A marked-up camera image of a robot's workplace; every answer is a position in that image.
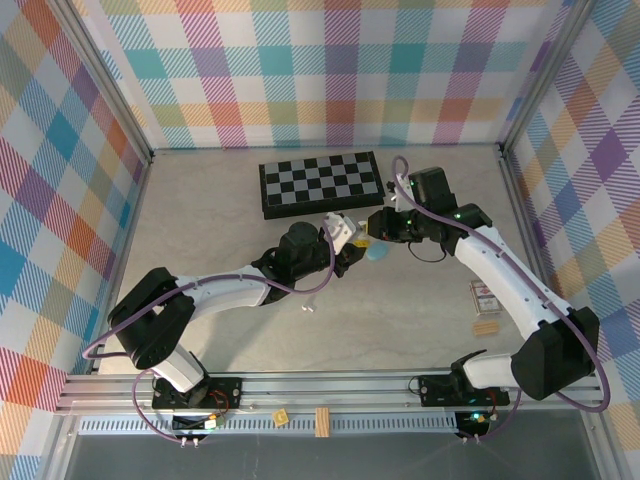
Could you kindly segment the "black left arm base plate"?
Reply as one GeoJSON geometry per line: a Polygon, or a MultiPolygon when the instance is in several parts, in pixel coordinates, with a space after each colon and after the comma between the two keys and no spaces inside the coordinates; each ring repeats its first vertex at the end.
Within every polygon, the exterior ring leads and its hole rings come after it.
{"type": "Polygon", "coordinates": [[[153,383],[152,408],[156,410],[221,410],[238,409],[242,394],[240,377],[206,377],[187,392],[180,392],[168,380],[153,383]]]}

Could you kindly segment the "aluminium frame post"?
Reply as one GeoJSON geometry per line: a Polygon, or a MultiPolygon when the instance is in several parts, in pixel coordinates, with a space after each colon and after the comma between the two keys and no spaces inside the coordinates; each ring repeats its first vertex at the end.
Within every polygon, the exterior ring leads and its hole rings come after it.
{"type": "Polygon", "coordinates": [[[63,31],[78,52],[85,68],[103,94],[128,140],[147,165],[153,163],[154,152],[132,110],[120,92],[100,50],[92,39],[72,0],[46,0],[63,31]]]}
{"type": "Polygon", "coordinates": [[[598,0],[567,1],[568,4],[560,9],[548,31],[548,38],[531,65],[532,70],[524,90],[513,104],[502,140],[498,142],[502,155],[512,150],[524,134],[598,0]]]}

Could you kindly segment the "aluminium table side rail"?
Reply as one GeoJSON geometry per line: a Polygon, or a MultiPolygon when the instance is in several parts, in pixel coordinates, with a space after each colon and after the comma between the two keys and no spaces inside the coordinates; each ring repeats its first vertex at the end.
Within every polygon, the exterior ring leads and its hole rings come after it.
{"type": "MultiPolygon", "coordinates": [[[[513,166],[508,154],[503,151],[500,145],[495,146],[495,152],[524,245],[529,270],[531,275],[536,278],[536,283],[539,284],[539,289],[542,293],[546,296],[552,296],[554,292],[545,283],[548,275],[542,263],[541,252],[533,234],[530,218],[526,212],[524,197],[520,193],[516,182],[513,166]]],[[[534,317],[535,330],[515,354],[517,359],[526,361],[527,364],[531,365],[541,362],[540,369],[544,372],[551,370],[551,363],[571,363],[575,354],[577,354],[578,360],[581,359],[583,348],[579,339],[565,322],[561,319],[557,319],[555,322],[551,320],[538,321],[536,319],[537,314],[534,317]]]]}
{"type": "Polygon", "coordinates": [[[123,278],[128,263],[131,246],[135,236],[135,230],[138,224],[138,220],[141,214],[142,205],[144,202],[146,190],[148,187],[151,171],[154,165],[154,161],[151,160],[148,165],[143,169],[139,190],[133,203],[131,214],[128,218],[125,229],[125,237],[122,242],[122,249],[117,257],[114,266],[114,277],[109,283],[108,296],[106,297],[106,303],[101,311],[99,320],[92,331],[90,341],[95,342],[99,336],[103,335],[109,329],[108,314],[115,307],[118,302],[118,296],[122,287],[123,278]]]}

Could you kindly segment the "black controller circuit board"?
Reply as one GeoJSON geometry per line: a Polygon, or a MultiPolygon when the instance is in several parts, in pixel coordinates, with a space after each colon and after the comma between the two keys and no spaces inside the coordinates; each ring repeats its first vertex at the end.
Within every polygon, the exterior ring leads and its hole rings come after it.
{"type": "Polygon", "coordinates": [[[207,416],[178,416],[174,415],[171,420],[173,431],[205,432],[212,431],[225,423],[222,414],[210,414],[207,416]]]}
{"type": "Polygon", "coordinates": [[[486,435],[491,427],[490,413],[487,411],[462,411],[455,413],[458,431],[456,435],[462,439],[486,435]]]}

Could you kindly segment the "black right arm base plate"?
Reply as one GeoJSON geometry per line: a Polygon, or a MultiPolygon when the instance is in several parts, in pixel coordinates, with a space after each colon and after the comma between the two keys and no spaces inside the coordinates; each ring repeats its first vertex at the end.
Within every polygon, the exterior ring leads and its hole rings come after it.
{"type": "Polygon", "coordinates": [[[423,407],[502,407],[510,404],[499,388],[468,389],[452,383],[449,375],[421,375],[418,394],[423,407]]]}

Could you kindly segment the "long aluminium base rail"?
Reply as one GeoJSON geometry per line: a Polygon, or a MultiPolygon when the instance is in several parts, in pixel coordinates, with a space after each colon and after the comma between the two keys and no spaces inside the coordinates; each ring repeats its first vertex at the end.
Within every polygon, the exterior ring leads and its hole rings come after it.
{"type": "MultiPolygon", "coordinates": [[[[284,408],[307,414],[317,407],[333,413],[382,413],[418,411],[472,411],[492,407],[423,407],[418,394],[418,376],[447,375],[443,370],[371,370],[329,372],[213,373],[210,377],[240,377],[242,394],[232,413],[271,413],[284,408]]],[[[204,415],[210,410],[156,410],[152,408],[153,383],[157,378],[125,375],[72,375],[66,381],[56,411],[59,414],[145,413],[204,415]]],[[[564,408],[555,395],[536,401],[514,387],[501,387],[510,397],[510,409],[520,399],[523,409],[564,408]]]]}

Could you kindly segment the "black folding chessboard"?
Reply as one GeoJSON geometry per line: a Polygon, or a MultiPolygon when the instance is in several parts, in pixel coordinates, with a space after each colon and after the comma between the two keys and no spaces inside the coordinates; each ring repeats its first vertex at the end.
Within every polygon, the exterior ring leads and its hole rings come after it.
{"type": "Polygon", "coordinates": [[[372,151],[259,166],[266,220],[380,206],[385,190],[372,151]]]}

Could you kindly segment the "playing card box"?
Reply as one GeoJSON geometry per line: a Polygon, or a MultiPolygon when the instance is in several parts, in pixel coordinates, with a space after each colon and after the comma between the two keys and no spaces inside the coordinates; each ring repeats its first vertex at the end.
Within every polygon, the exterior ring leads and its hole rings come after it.
{"type": "Polygon", "coordinates": [[[497,297],[481,280],[470,282],[470,292],[478,316],[498,314],[502,311],[502,305],[497,297]]]}

